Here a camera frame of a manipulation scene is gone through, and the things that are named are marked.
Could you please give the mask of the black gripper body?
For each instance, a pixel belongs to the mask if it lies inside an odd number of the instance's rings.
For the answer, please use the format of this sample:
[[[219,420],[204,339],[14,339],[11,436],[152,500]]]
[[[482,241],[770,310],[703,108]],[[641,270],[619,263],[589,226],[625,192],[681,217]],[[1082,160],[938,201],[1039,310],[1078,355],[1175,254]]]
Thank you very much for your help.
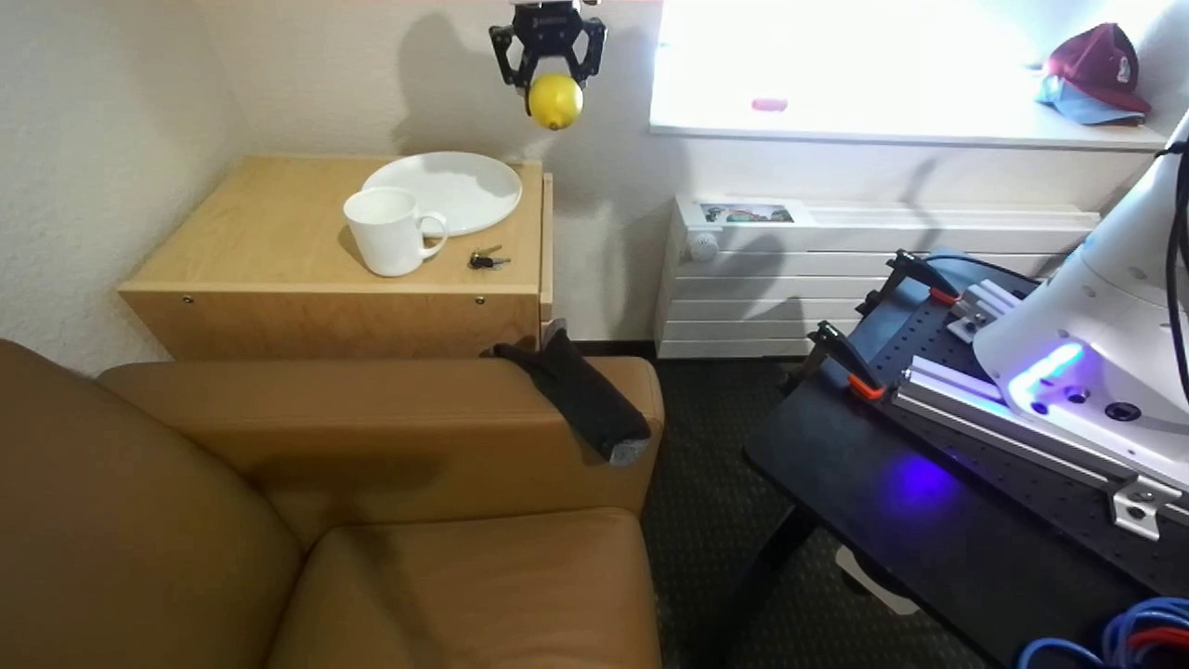
[[[534,61],[565,61],[582,21],[596,21],[582,0],[513,0],[503,26],[517,26],[529,43]]]

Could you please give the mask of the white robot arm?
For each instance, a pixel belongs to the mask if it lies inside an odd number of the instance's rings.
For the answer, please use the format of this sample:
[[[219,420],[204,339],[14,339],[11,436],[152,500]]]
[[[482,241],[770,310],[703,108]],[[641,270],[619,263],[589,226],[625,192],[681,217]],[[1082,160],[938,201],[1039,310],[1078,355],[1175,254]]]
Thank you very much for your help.
[[[1032,284],[957,294],[987,404],[1185,470],[1185,0],[661,0],[647,75],[674,144],[664,358],[801,358],[891,254],[985,261]]]

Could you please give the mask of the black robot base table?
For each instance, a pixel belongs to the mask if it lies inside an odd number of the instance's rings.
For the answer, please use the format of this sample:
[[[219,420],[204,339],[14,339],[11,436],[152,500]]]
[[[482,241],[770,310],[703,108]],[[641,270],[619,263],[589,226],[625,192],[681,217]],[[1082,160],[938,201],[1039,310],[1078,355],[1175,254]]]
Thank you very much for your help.
[[[938,313],[987,275],[974,258],[899,254],[858,304],[858,326],[812,339],[804,376],[744,451],[782,495],[782,515],[707,631],[712,663],[812,533],[844,541],[881,584],[995,666],[1039,637],[1088,638],[1133,601],[1189,596],[1185,533],[1139,543],[1105,526],[1096,492],[891,409],[891,376],[911,358],[968,362],[938,339]]]

